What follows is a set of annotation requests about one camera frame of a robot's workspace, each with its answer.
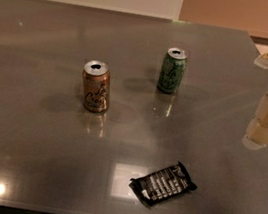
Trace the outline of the green LaCroix can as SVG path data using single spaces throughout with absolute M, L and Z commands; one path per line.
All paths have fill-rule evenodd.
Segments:
M 159 74 L 158 88 L 164 93 L 173 94 L 177 91 L 186 70 L 187 52 L 180 48 L 170 48 L 164 56 Z

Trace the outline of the orange LaCroix can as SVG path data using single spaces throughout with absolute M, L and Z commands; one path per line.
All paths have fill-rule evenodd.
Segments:
M 83 68 L 84 107 L 92 112 L 101 113 L 109 108 L 110 72 L 103 61 L 92 60 Z

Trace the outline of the black rxbar chocolate wrapper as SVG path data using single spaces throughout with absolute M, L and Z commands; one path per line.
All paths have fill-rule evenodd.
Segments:
M 131 179 L 129 187 L 139 201 L 148 208 L 197 189 L 181 162 L 146 176 Z

